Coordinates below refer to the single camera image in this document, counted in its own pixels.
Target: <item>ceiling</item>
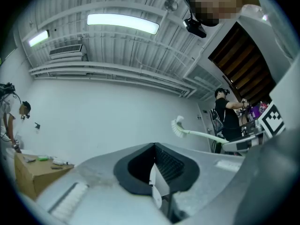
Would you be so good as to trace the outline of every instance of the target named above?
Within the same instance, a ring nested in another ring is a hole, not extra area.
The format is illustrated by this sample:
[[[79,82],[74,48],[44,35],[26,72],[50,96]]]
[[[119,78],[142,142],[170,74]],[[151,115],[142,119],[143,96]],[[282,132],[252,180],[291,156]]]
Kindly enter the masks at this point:
[[[225,74],[239,101],[245,98],[252,105],[270,101],[275,82],[261,51],[237,22],[209,59]]]
[[[175,0],[178,9],[174,12],[166,11],[165,1],[33,0],[18,20],[20,39],[34,69],[31,74],[35,72],[36,78],[47,79],[68,77],[135,83],[204,100],[222,82],[201,67],[199,52],[221,25],[204,26],[207,37],[199,38],[188,33],[183,25],[183,19],[188,18],[184,1]],[[95,13],[140,17],[160,27],[152,35],[120,26],[88,26],[88,14]],[[43,30],[49,30],[50,37],[30,47],[28,41]],[[45,67],[52,49],[76,44],[86,47],[88,62],[76,66],[75,62],[64,63],[59,67],[59,75],[49,70],[51,66]]]

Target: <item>cardboard box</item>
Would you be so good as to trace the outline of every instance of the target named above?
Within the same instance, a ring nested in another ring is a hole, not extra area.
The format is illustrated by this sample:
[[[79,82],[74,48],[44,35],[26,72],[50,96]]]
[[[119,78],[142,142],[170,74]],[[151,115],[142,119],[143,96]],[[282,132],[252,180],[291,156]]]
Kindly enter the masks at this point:
[[[36,159],[26,163],[24,158]],[[55,180],[69,172],[74,165],[62,165],[62,169],[52,169],[57,166],[52,160],[38,161],[38,156],[15,153],[15,176],[20,191],[35,200],[38,195]]]

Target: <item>air conditioner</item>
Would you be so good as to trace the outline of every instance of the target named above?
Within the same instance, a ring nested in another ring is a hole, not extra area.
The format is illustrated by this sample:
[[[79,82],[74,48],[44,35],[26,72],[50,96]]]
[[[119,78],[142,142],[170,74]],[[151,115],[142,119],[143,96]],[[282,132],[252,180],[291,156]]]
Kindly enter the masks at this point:
[[[50,61],[45,64],[58,62],[88,61],[86,47],[82,44],[59,47],[49,52]]]

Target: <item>white brush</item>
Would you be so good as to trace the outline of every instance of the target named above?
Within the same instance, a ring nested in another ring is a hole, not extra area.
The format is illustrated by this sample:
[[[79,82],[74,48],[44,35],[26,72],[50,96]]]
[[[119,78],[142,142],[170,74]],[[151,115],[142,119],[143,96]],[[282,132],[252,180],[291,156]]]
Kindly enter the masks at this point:
[[[222,139],[220,137],[216,137],[207,133],[201,133],[201,132],[196,132],[196,131],[190,131],[190,130],[185,130],[181,124],[181,122],[184,120],[184,118],[182,116],[178,116],[176,120],[173,120],[171,122],[172,125],[172,130],[173,132],[180,138],[185,137],[187,134],[194,134],[197,136],[202,136],[202,137],[207,137],[210,138],[212,140],[215,140],[219,143],[228,143],[227,140]]]
[[[88,188],[89,187],[86,184],[76,183],[72,190],[50,213],[60,221],[67,222]]]

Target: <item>air vent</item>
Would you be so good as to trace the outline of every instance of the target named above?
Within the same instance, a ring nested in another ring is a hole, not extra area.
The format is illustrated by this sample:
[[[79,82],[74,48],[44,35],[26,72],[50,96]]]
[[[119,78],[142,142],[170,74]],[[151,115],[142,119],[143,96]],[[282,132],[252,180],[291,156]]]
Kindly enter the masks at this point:
[[[59,47],[50,51],[49,56],[62,53],[75,53],[81,51],[82,44]]]

